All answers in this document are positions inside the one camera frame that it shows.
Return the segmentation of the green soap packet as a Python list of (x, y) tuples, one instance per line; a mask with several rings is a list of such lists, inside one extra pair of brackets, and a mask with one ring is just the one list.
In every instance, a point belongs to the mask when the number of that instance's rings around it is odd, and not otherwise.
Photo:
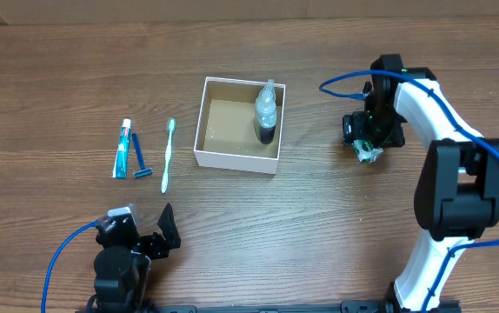
[(352, 146), (360, 163), (374, 163), (383, 153), (383, 148), (376, 148), (367, 140), (355, 140)]

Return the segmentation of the teal toothpaste tube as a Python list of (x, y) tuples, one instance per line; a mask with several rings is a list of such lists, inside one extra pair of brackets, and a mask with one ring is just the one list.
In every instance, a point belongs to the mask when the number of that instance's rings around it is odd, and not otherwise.
[(120, 137), (116, 150), (115, 163), (112, 171), (112, 177), (116, 179), (125, 179), (127, 177), (128, 155), (130, 148), (131, 120), (125, 118), (120, 130)]

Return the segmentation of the clear bottle dark liquid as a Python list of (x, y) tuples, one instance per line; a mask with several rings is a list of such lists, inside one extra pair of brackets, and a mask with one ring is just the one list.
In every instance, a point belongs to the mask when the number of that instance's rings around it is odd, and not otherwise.
[(275, 81), (273, 79), (269, 79), (259, 92), (255, 108), (256, 137), (261, 143), (270, 144), (274, 139), (277, 121)]

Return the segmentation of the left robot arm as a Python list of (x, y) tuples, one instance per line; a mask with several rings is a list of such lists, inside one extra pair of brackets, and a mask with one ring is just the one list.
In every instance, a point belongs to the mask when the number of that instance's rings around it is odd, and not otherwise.
[(145, 291), (152, 262), (181, 246), (171, 204), (165, 205), (157, 226), (159, 233), (140, 235), (131, 205), (109, 210), (97, 221), (96, 242), (103, 250), (94, 260), (95, 295), (88, 301), (88, 312), (158, 311)]

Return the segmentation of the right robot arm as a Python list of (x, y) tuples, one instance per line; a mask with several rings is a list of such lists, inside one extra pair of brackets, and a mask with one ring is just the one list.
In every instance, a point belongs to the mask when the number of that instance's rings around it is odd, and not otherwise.
[(426, 158), (414, 195), (420, 226), (402, 274), (381, 301), (347, 301), (356, 312), (457, 312), (440, 295), (469, 244), (499, 221), (499, 161), (464, 134), (469, 127), (444, 99), (427, 68), (407, 68), (398, 54), (370, 65), (361, 111), (343, 118), (343, 143), (362, 163), (405, 144), (403, 123), (422, 141)]

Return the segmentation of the green white toothbrush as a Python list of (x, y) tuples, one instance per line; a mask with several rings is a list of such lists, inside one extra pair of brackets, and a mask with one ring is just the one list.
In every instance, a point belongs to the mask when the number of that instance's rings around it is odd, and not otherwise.
[(167, 125), (167, 132), (168, 132), (168, 139), (167, 139), (167, 145), (165, 149), (165, 154), (164, 154), (164, 166), (163, 166), (163, 176), (162, 176), (162, 183), (161, 183), (161, 193), (165, 194), (168, 186), (169, 186), (169, 176), (170, 176), (170, 162), (172, 159), (172, 144), (173, 144), (173, 135), (176, 130), (176, 119), (171, 118), (168, 121)]

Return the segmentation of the blue disposable razor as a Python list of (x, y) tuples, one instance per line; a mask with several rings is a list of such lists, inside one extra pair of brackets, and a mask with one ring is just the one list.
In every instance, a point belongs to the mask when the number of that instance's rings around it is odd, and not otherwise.
[(144, 163), (143, 153), (141, 149), (141, 145), (139, 143), (139, 139), (136, 133), (132, 134), (132, 141), (134, 144), (134, 148), (136, 151), (136, 158), (139, 165), (140, 170), (134, 173), (134, 178), (139, 179), (145, 176), (151, 176), (153, 174), (152, 168), (147, 168)]

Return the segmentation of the white cardboard box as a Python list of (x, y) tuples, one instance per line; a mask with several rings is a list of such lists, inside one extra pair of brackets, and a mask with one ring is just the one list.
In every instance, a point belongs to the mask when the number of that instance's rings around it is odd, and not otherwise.
[(273, 84), (276, 128), (272, 142), (259, 141), (256, 99), (265, 82), (206, 77), (194, 154), (202, 167), (276, 174), (280, 159), (286, 86)]

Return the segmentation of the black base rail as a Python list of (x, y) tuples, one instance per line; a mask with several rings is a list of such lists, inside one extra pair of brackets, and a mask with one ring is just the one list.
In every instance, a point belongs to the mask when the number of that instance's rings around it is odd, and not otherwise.
[(193, 305), (156, 306), (136, 310), (145, 313), (397, 313), (410, 310), (400, 309), (388, 301), (349, 300), (339, 304), (298, 304), (279, 306), (227, 306), (197, 308)]

